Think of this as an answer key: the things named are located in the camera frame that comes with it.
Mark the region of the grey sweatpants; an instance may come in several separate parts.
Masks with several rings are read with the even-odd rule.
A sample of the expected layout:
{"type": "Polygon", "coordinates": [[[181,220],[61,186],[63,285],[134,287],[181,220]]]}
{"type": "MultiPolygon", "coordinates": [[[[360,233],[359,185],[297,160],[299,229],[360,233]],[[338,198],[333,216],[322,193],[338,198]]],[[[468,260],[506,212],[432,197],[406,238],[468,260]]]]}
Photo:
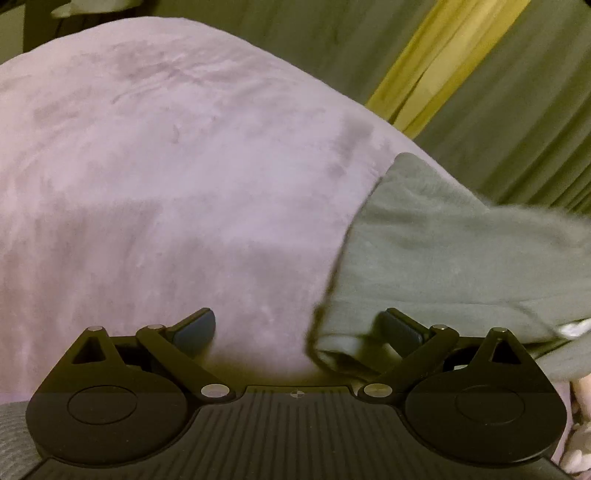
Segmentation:
{"type": "Polygon", "coordinates": [[[509,329],[554,381],[590,371],[590,220],[532,206],[490,206],[425,160],[398,155],[346,235],[311,336],[329,369],[370,378],[397,354],[377,324],[394,308],[464,336],[509,329]]]}

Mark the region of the pink bed blanket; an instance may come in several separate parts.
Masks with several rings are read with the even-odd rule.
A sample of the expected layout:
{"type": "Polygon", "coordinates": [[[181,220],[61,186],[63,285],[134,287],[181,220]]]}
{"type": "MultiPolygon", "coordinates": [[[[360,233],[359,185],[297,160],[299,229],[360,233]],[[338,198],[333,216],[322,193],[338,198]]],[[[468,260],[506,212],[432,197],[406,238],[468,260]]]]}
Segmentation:
{"type": "Polygon", "coordinates": [[[311,336],[353,219],[403,153],[461,185],[362,105],[186,19],[110,22],[6,62],[4,465],[37,463],[25,410],[88,327],[129,336],[207,307],[200,363],[232,387],[377,377],[329,369],[311,336]]]}

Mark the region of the grey-green curtain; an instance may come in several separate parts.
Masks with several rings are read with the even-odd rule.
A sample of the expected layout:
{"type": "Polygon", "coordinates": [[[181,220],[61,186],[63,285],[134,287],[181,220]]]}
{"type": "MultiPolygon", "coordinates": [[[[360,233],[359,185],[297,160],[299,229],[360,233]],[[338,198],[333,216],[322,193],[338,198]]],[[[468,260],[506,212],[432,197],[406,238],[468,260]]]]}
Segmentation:
{"type": "MultiPolygon", "coordinates": [[[[154,1],[273,53],[366,106],[438,1],[154,1]]],[[[530,1],[414,140],[500,204],[590,211],[590,5],[530,1]]]]}

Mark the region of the yellow curtain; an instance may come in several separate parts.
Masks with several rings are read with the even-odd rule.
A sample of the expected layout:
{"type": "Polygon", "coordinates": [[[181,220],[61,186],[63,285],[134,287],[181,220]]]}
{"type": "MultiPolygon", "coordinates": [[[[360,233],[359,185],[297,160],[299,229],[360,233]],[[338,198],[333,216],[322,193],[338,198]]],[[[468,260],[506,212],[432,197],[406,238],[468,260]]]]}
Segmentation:
{"type": "Polygon", "coordinates": [[[529,0],[436,2],[366,107],[416,138],[529,4],[529,0]]]}

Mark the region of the white drawstring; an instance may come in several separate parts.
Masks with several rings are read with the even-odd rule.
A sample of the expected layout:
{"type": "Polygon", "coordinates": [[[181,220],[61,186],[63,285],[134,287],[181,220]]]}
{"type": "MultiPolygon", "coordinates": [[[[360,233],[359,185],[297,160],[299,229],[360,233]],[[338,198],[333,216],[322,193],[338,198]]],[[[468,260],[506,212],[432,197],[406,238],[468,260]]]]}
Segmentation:
{"type": "Polygon", "coordinates": [[[591,319],[586,318],[569,322],[557,327],[558,334],[570,341],[580,338],[591,331],[591,319]]]}

